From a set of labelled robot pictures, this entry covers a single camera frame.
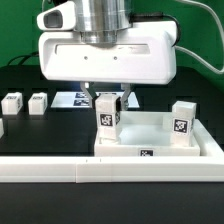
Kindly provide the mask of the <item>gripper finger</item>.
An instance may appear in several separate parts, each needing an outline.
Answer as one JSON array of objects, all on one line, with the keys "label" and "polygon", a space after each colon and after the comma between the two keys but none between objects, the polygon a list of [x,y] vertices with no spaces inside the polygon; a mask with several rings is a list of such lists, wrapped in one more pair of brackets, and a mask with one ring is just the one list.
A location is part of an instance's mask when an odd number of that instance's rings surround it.
[{"label": "gripper finger", "polygon": [[126,111],[128,109],[129,103],[128,98],[131,94],[131,92],[134,89],[134,85],[130,83],[122,83],[121,84],[121,90],[123,91],[123,94],[121,96],[121,108],[123,111]]},{"label": "gripper finger", "polygon": [[94,109],[95,108],[95,101],[97,99],[97,94],[93,87],[93,82],[81,82],[80,88],[85,93],[87,98],[89,99],[89,106]]}]

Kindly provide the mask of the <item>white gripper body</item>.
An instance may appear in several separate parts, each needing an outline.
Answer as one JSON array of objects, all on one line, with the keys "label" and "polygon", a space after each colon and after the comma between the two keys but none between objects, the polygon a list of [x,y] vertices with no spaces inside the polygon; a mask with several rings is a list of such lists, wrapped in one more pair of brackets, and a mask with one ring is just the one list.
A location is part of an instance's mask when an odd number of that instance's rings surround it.
[{"label": "white gripper body", "polygon": [[67,0],[37,25],[49,80],[167,84],[176,74],[177,23],[134,15],[130,0]]}]

